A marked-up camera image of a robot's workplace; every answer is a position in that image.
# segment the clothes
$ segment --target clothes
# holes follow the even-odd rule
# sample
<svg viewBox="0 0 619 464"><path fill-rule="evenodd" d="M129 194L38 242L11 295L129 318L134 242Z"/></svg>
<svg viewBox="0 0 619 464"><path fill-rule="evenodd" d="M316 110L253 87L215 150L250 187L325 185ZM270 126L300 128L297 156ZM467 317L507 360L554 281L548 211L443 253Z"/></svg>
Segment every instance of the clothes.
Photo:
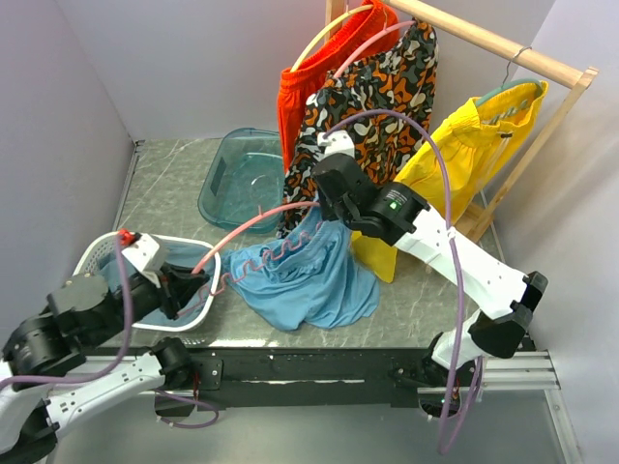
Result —
<svg viewBox="0 0 619 464"><path fill-rule="evenodd" d="M284 180L283 202L313 199L316 184L311 169L322 156L317 136L346 117L368 109L394 109L427 129L437 51L432 27L418 21L393 49L352 63L338 79L329 78L324 88L308 99L295 156ZM350 126L348 133L355 143L355 159L377 185L393 180L421 147L416 130L387 115L361 120ZM306 211L285 212L279 236L285 237Z"/></svg>
<svg viewBox="0 0 619 464"><path fill-rule="evenodd" d="M350 230L341 222L321 223L320 209L312 208L288 240L281 258L268 257L261 270L249 271L240 282L230 283L271 325L293 331L306 321L331 329L374 312L378 281L355 262L349 250ZM300 247L290 249L300 241ZM248 259L257 266L265 252L279 257L283 242L274 240L228 252L222 257L223 268L239 278Z"/></svg>
<svg viewBox="0 0 619 464"><path fill-rule="evenodd" d="M380 32L385 27L385 21L388 26L398 22L396 12L380 0L364 0L362 5L372 5L373 8L352 15L329 41L303 61L297 71L291 72L287 68L281 72L278 124L284 172L294 155L294 141L303 121L306 101L323 86L327 71L336 69L359 45ZM385 36L362 56L388 50L398 41L398 37L398 31Z"/></svg>
<svg viewBox="0 0 619 464"><path fill-rule="evenodd" d="M542 92L533 83L517 85L477 107L473 98L447 118L434 132L447 165L452 196L452 223L466 211L473 197L505 165L527 138L540 111ZM436 156L428 143L406 164L395 180L422 195L445 216L445 190ZM385 281L392 281L397 250L364 237L354 243L357 257Z"/></svg>
<svg viewBox="0 0 619 464"><path fill-rule="evenodd" d="M168 249L167 258L165 262L175 266L183 266L186 268L193 268L206 254L209 248L197 244L179 244L175 242L165 242L165 246ZM128 276L135 274L135 268L132 264L124 258L125 266L127 266ZM116 257L114 254L104 256L99 260L99 272L101 276L107 280L107 286L111 291L116 291L120 286L120 277L118 275L118 265L116 264ZM204 272L207 276L212 276L215 270L215 260L212 259L204 268ZM185 308L192 308L191 310L184 312L181 311L181 316L178 319L168 319L161 311L152 311L150 314L143 317L140 321L141 324L147 324L151 326L160 327L183 327L193 321L202 311L204 304L199 303L199 296L196 293Z"/></svg>

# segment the camouflage garment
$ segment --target camouflage garment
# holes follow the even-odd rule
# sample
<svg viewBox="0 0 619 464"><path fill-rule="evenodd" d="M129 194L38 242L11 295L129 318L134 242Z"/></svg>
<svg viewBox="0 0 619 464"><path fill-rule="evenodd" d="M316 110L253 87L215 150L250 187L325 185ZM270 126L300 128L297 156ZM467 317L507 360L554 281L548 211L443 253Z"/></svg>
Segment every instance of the camouflage garment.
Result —
<svg viewBox="0 0 619 464"><path fill-rule="evenodd" d="M329 76L325 86L308 98L294 158L285 176L283 203L314 198L316 183L310 174L322 153L317 135L348 116L369 109L393 109L427 130L437 53L434 30L418 21L391 50L352 63L340 78ZM388 115L361 119L347 130L355 143L357 162L379 186L392 181L423 144L415 129ZM306 212L285 212L278 236L288 235Z"/></svg>

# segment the wooden frame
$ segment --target wooden frame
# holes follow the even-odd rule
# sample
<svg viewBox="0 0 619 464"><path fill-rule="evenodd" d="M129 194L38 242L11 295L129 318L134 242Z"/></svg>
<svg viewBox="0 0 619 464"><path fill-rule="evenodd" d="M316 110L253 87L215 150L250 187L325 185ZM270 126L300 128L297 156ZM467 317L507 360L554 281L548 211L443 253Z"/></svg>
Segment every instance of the wooden frame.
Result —
<svg viewBox="0 0 619 464"><path fill-rule="evenodd" d="M345 11L346 0L326 1L326 19L327 23L329 23ZM486 229L492 223L493 213L496 207L514 186L533 158L540 152L550 136L559 127L582 93L591 85L593 79L598 75L598 70L589 68L583 72L532 49L522 51L518 57L514 59L516 54L523 49L523 45L520 43L512 42L509 39L505 39L504 37L418 0L382 0L382 2L385 5L413 15L422 21L432 24L438 29L453 34L495 55L507 60L513 60L517 65L570 89L568 96L563 100L542 130L540 130L536 139L516 166L514 166L501 188L488 202L487 207L482 208L478 205L471 204L462 218L457 222L457 229L472 241L477 242L482 238L482 235L484 235L484 232L486 232Z"/></svg>

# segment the hanger hook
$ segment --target hanger hook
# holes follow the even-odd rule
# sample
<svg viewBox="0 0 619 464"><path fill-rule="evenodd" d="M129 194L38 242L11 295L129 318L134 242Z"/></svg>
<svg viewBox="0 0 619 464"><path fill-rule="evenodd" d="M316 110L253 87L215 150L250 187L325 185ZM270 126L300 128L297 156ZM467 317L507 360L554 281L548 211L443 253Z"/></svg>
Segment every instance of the hanger hook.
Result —
<svg viewBox="0 0 619 464"><path fill-rule="evenodd" d="M510 76L510 65L518 58L518 56L520 56L520 53L522 53L524 50L532 50L532 49L533 47L531 45L524 46L517 52L516 55L512 57L510 61L507 62L507 68L505 69L505 78L503 79L503 82L501 83L501 87L505 85L505 82L507 82L507 78Z"/></svg>

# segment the blue garment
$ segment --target blue garment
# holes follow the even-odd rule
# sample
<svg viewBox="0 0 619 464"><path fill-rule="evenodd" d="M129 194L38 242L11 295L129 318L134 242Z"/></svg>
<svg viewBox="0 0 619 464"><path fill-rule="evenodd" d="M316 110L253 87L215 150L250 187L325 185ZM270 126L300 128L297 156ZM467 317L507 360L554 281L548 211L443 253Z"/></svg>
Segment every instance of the blue garment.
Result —
<svg viewBox="0 0 619 464"><path fill-rule="evenodd" d="M287 237L295 249L285 249L277 261L268 259L260 271L231 284L255 311L282 331L298 329L303 321L331 329L370 316L378 306L375 275L357 264L350 253L351 231L340 221L320 222L320 209L312 208ZM281 254L284 240L230 251L222 257L223 269L236 279L248 259L262 263L265 252Z"/></svg>
<svg viewBox="0 0 619 464"><path fill-rule="evenodd" d="M175 266L184 266L186 268L193 268L202 256L204 256L209 248L206 248L202 245L198 244L181 244L177 242L166 242L163 241L165 247L168 249L167 258L165 262L168 264L172 264ZM125 266L127 266L127 273L129 276L135 274L135 268L132 264L127 260L127 258L123 257L125 261ZM116 257L114 254L109 254L102 259L99 260L99 272L97 274L102 275L107 280L107 286L111 291L115 291L120 285L120 277L118 276L118 265L116 264ZM215 259L212 259L204 268L204 272L208 276L212 276L215 271ZM202 311L202 307L204 304L197 304L199 302L199 296L196 293L193 295L193 298L185 307L192 307L196 305L194 309L179 316L178 319L168 319L165 314L161 311L152 311L150 314L147 314L142 318L140 322L142 324L149 324L152 326L163 326L163 327L183 327L193 321Z"/></svg>

